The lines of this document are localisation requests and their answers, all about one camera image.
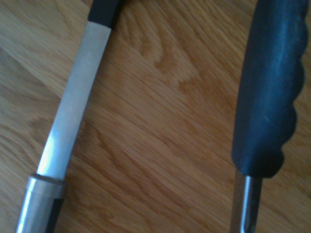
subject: oak wood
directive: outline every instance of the oak wood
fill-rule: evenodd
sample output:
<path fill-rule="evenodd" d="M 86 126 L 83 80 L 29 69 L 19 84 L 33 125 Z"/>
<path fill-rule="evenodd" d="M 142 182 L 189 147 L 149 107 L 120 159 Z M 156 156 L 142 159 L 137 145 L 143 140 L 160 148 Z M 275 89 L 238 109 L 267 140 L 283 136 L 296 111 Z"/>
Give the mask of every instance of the oak wood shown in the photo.
<path fill-rule="evenodd" d="M 0 0 L 0 231 L 15 227 L 91 0 Z M 234 114 L 255 0 L 129 0 L 70 161 L 56 232 L 228 232 Z M 311 54 L 257 232 L 311 231 Z"/>

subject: wooden surface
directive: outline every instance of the wooden surface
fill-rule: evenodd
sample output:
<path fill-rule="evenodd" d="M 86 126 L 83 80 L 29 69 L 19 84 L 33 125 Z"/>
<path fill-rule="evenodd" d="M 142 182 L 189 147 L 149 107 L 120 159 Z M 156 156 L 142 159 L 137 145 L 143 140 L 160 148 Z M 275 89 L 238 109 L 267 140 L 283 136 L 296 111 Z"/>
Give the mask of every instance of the wooden surface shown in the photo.
<path fill-rule="evenodd" d="M 91 0 L 0 0 L 0 232 L 14 230 Z M 58 233 L 225 233 L 237 91 L 255 0 L 129 0 L 72 153 Z M 258 233 L 311 232 L 311 50 Z"/>

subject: honing steel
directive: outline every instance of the honing steel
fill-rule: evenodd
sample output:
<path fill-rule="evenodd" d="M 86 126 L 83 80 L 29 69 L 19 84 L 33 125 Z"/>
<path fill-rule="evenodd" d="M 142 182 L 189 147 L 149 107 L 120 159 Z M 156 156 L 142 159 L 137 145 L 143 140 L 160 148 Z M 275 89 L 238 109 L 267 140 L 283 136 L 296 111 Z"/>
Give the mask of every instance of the honing steel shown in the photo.
<path fill-rule="evenodd" d="M 123 0 L 94 0 L 65 92 L 35 174 L 26 185 L 16 233 L 52 233 L 60 212 L 71 151 Z"/>
<path fill-rule="evenodd" d="M 308 0 L 259 0 L 238 95 L 232 160 L 236 166 L 231 233 L 253 233 L 262 178 L 281 168 L 295 130 L 293 107 L 304 83 Z"/>

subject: metal shaft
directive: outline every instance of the metal shaft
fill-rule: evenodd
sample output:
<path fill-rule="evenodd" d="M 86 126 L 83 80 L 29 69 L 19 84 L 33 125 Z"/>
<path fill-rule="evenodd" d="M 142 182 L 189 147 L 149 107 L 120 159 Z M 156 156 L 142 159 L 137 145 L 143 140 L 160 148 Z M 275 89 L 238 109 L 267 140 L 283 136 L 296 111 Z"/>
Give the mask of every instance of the metal shaft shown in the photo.
<path fill-rule="evenodd" d="M 38 174 L 30 176 L 16 233 L 52 233 L 64 199 L 66 184 Z"/>
<path fill-rule="evenodd" d="M 262 178 L 243 176 L 236 171 L 230 233 L 254 233 Z"/>

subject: ribbed grip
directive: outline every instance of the ribbed grip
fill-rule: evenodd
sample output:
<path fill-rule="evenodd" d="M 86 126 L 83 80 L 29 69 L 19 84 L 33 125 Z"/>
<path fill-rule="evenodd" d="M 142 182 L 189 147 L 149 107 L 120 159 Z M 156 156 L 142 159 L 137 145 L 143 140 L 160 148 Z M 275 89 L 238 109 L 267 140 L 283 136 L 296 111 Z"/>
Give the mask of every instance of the ribbed grip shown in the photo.
<path fill-rule="evenodd" d="M 259 0 L 239 89 L 232 160 L 246 176 L 268 178 L 281 168 L 293 135 L 293 107 L 304 83 L 308 0 Z"/>

